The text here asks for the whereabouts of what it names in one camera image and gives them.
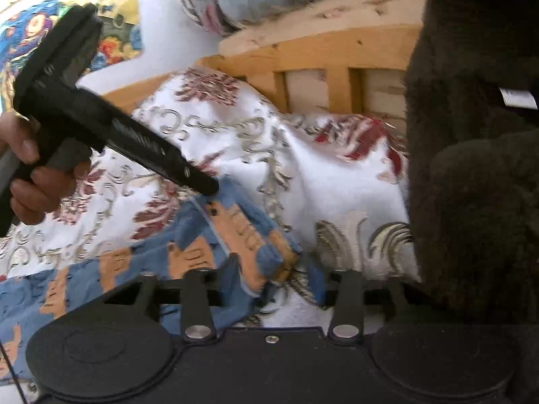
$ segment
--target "wooden headboard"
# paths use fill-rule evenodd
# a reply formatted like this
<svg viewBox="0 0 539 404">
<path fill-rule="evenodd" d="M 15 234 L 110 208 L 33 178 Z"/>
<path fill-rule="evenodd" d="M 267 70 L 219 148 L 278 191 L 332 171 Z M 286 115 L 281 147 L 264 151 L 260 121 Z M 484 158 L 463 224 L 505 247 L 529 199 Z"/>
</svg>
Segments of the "wooden headboard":
<svg viewBox="0 0 539 404">
<path fill-rule="evenodd" d="M 328 1 L 320 4 L 328 9 Z M 391 1 L 391 7 L 403 10 L 402 1 L 401 5 L 395 0 L 380 1 Z M 418 4 L 424 0 L 413 1 L 416 6 L 410 9 L 413 16 L 405 20 L 408 24 L 388 25 L 381 21 L 375 26 L 318 33 L 262 47 L 250 45 L 246 52 L 209 56 L 197 64 L 249 82 L 282 112 L 322 109 L 331 113 L 362 113 L 382 118 L 403 130 L 406 113 L 402 77 L 422 27 L 422 6 Z M 372 1 L 362 4 L 366 3 L 379 12 L 379 6 Z M 391 15 L 387 10 L 379 16 Z M 131 112 L 167 77 L 169 74 L 153 77 L 112 91 L 105 97 Z"/>
</svg>

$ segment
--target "black cable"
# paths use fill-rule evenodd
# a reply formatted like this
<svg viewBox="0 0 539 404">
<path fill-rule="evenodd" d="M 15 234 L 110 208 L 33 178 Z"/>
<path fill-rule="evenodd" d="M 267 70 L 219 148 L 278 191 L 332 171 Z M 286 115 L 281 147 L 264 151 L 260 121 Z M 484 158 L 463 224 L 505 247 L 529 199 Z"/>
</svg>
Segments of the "black cable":
<svg viewBox="0 0 539 404">
<path fill-rule="evenodd" d="M 24 395 L 23 388 L 21 387 L 21 384 L 19 382 L 19 379 L 17 377 L 17 374 L 13 370 L 13 366 L 11 365 L 11 361 L 9 357 L 7 356 L 7 353 L 4 349 L 4 345 L 2 345 L 2 342 L 0 341 L 0 352 L 2 352 L 2 357 L 4 358 L 5 362 L 7 363 L 7 368 L 9 369 L 9 373 L 11 374 L 11 377 L 13 378 L 13 381 L 15 382 L 15 385 L 17 386 L 17 390 L 19 391 L 19 395 L 21 396 L 21 401 L 23 404 L 28 404 L 28 401 L 26 400 L 26 396 Z"/>
</svg>

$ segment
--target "finger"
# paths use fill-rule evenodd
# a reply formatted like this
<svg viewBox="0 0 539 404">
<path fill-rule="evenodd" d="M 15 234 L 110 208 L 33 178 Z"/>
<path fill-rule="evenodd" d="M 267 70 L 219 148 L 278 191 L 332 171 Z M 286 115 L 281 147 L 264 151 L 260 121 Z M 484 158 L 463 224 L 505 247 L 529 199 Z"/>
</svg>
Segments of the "finger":
<svg viewBox="0 0 539 404">
<path fill-rule="evenodd" d="M 33 183 L 50 198 L 63 199 L 75 192 L 76 180 L 72 174 L 49 167 L 37 167 L 30 177 Z"/>
<path fill-rule="evenodd" d="M 15 179 L 10 188 L 13 197 L 33 211 L 52 213 L 60 205 L 59 198 L 47 196 L 33 183 Z"/>
<path fill-rule="evenodd" d="M 39 159 L 39 149 L 30 123 L 9 111 L 0 115 L 0 140 L 3 148 L 7 144 L 25 164 L 34 164 Z"/>
<path fill-rule="evenodd" d="M 22 221 L 25 225 L 38 225 L 45 218 L 44 213 L 38 211 L 32 211 L 29 208 L 26 208 L 22 203 L 20 203 L 16 198 L 11 198 L 11 208 L 15 215 Z"/>
<path fill-rule="evenodd" d="M 91 163 L 89 159 L 87 161 L 79 163 L 75 167 L 75 170 L 73 170 L 73 175 L 77 179 L 84 179 L 85 177 L 88 176 L 88 173 L 90 173 L 90 167 L 91 167 Z"/>
</svg>

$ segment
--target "brown fleece fabric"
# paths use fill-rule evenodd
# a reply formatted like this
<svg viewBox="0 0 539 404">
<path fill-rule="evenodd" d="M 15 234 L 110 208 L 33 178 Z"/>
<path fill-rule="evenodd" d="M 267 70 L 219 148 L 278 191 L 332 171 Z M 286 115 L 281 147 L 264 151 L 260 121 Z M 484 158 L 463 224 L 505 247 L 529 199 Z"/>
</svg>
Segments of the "brown fleece fabric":
<svg viewBox="0 0 539 404">
<path fill-rule="evenodd" d="M 478 322 L 539 322 L 539 128 L 484 90 L 539 80 L 537 14 L 539 0 L 429 0 L 406 76 L 424 288 Z"/>
</svg>

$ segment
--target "white label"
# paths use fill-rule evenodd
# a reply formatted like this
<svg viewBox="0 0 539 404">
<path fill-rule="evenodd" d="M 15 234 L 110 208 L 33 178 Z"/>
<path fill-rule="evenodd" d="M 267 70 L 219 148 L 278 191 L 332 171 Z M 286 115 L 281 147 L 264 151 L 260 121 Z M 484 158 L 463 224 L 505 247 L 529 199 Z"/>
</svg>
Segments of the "white label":
<svg viewBox="0 0 539 404">
<path fill-rule="evenodd" d="M 537 109 L 537 103 L 532 93 L 529 91 L 518 91 L 516 89 L 500 88 L 503 101 L 506 106 L 525 107 L 526 109 Z"/>
</svg>

